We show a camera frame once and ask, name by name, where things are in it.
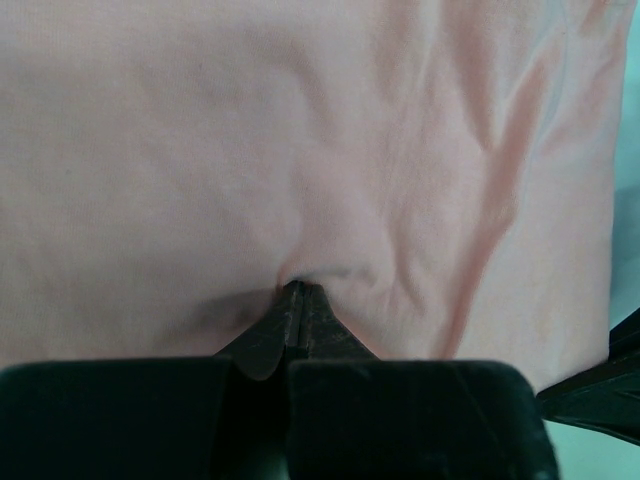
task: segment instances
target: pink cloth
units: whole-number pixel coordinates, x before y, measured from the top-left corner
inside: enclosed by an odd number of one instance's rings
[[[0,366],[213,354],[301,278],[382,358],[607,356],[635,0],[0,0]]]

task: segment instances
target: garment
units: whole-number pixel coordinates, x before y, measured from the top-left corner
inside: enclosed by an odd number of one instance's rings
[[[634,6],[0,0],[0,365],[213,354],[292,279],[381,358],[603,361]]]

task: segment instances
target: black object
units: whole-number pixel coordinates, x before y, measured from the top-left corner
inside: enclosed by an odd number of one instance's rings
[[[292,480],[558,478],[516,370],[378,360],[298,282],[214,357],[0,374],[3,480],[250,480],[264,451]]]
[[[609,360],[538,394],[544,418],[640,446],[640,310],[611,331]]]

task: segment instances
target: pink fabric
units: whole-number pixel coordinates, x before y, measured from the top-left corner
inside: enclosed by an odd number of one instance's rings
[[[0,0],[0,366],[213,354],[295,278],[383,358],[607,356],[635,0]]]

